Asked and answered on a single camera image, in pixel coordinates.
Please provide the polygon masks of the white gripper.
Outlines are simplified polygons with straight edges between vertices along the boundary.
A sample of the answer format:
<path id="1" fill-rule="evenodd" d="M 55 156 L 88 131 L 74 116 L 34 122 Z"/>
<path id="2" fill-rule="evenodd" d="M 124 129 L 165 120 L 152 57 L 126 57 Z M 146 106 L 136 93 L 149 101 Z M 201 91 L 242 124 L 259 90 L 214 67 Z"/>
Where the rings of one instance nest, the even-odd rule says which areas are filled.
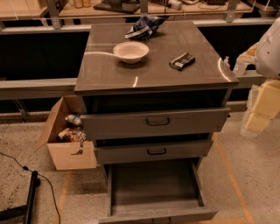
<path id="1" fill-rule="evenodd" d="M 244 75 L 248 65 L 266 78 L 280 78 L 280 17 L 262 35 L 259 42 L 240 54 L 233 72 Z M 280 113 L 280 80 L 266 80 L 253 85 L 248 94 L 247 110 L 242 119 L 241 134 L 256 137 Z"/>

